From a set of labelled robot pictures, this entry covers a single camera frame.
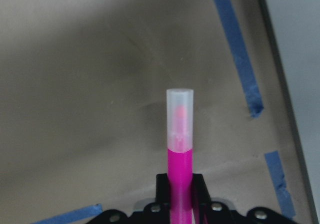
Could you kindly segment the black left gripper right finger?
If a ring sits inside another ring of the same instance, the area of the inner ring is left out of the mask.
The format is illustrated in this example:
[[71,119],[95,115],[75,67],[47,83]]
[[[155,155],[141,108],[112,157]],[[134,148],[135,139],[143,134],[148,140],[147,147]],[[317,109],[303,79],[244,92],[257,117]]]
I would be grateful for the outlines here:
[[192,178],[191,198],[193,205],[206,205],[210,202],[210,194],[202,174],[194,173]]

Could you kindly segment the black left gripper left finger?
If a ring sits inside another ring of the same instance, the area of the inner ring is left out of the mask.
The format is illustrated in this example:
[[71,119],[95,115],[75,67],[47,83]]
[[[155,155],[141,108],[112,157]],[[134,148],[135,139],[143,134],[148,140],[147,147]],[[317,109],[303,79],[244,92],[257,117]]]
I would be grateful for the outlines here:
[[156,175],[156,191],[155,200],[158,203],[164,205],[170,205],[171,191],[170,182],[168,175],[166,173],[161,173]]

